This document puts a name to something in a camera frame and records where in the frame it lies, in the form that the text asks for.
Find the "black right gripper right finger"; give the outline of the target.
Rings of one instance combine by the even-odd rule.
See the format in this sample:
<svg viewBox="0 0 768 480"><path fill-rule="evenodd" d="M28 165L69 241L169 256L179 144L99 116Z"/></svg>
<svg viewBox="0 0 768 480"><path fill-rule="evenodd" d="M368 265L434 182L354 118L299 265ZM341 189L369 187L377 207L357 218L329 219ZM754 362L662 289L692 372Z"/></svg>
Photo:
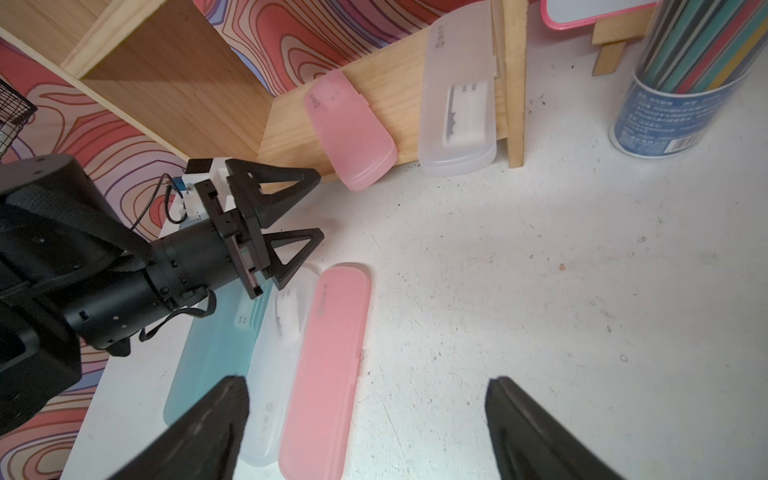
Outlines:
<svg viewBox="0 0 768 480"><path fill-rule="evenodd" d="M508 377L489 381L485 413L503 479L620 477Z"/></svg>

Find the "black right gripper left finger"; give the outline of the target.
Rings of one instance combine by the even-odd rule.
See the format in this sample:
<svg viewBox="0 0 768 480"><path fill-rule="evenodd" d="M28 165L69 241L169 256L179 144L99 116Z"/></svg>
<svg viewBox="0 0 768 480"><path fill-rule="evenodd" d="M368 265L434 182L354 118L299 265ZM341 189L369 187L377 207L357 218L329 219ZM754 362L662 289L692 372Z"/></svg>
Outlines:
<svg viewBox="0 0 768 480"><path fill-rule="evenodd" d="M112 477L231 479L248 416L245 378L227 376Z"/></svg>

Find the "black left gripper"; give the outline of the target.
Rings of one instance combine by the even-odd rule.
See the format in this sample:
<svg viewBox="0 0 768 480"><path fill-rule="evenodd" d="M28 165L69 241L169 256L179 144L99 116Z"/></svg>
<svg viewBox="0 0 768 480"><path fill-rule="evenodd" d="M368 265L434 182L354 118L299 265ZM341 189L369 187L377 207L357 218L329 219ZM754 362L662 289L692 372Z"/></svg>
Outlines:
<svg viewBox="0 0 768 480"><path fill-rule="evenodd" d="M266 233L277 220L320 184L311 168L288 168L228 159L227 183L236 208L227 212L204 193L203 202L246 293L263 293L258 274L283 290L325 238L319 228Z"/></svg>

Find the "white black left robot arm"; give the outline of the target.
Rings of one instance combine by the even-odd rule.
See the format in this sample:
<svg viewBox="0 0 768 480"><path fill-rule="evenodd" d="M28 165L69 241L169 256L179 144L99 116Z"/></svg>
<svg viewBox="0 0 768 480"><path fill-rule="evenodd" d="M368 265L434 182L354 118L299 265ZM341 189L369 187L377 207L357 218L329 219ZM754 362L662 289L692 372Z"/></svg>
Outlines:
<svg viewBox="0 0 768 480"><path fill-rule="evenodd" d="M147 241L116 216L72 156L1 169L1 430L36 416L82 377L81 348L116 357L171 319L206 318L216 292L240 281L284 287L323 240L317 228L273 224L320 182L310 168L225 163L235 206L196 185L207 219Z"/></svg>

